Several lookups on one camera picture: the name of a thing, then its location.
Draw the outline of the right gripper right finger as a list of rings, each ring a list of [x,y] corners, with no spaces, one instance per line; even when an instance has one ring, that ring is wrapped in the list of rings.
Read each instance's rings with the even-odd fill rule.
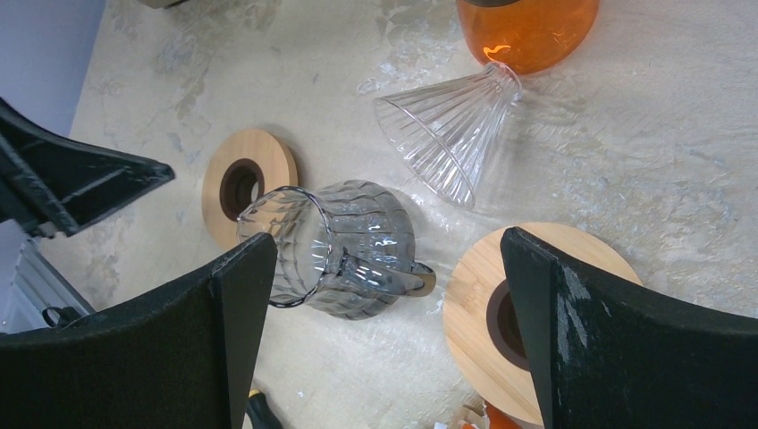
[[[755,319],[647,289],[521,227],[500,246],[545,427],[756,427]]]

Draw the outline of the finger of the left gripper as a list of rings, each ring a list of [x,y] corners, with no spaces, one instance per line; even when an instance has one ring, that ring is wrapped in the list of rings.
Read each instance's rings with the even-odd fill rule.
[[[71,237],[175,177],[168,164],[57,135],[1,103],[1,219]]]

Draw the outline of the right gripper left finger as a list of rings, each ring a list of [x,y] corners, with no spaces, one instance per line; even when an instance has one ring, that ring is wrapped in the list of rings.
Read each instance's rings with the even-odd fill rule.
[[[242,427],[276,260],[259,233],[62,328],[3,336],[2,427]]]

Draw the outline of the smoky glass carafe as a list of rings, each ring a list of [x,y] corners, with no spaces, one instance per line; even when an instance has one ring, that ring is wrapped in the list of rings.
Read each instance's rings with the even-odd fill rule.
[[[310,306],[363,320],[401,297],[424,297],[436,284],[434,270],[416,260],[408,212],[375,182],[274,189],[238,216],[239,241],[258,233],[270,234],[277,247],[272,307]]]

